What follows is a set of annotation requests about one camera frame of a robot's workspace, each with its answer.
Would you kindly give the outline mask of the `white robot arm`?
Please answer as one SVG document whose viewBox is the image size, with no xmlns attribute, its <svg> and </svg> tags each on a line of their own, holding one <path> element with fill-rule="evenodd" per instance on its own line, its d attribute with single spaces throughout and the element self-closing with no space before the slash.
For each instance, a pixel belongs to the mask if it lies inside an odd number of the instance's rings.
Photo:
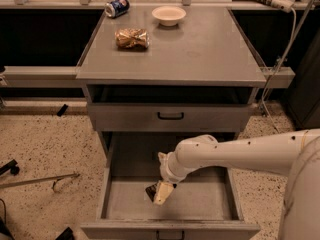
<svg viewBox="0 0 320 240">
<path fill-rule="evenodd" d="M 162 179 L 146 192 L 161 205 L 188 174 L 206 167 L 265 171 L 288 178 L 278 240 L 320 240 L 320 130 L 219 142 L 211 135 L 180 141 L 158 154 Z"/>
</svg>

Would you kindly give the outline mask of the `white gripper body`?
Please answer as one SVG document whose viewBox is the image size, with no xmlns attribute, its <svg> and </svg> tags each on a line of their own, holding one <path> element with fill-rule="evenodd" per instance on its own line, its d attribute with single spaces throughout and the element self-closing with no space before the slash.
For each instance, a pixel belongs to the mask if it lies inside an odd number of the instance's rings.
<svg viewBox="0 0 320 240">
<path fill-rule="evenodd" d="M 164 181 L 177 184 L 184 179 L 184 170 L 177 162 L 174 152 L 167 153 L 168 164 L 166 167 L 160 166 L 160 174 Z"/>
</svg>

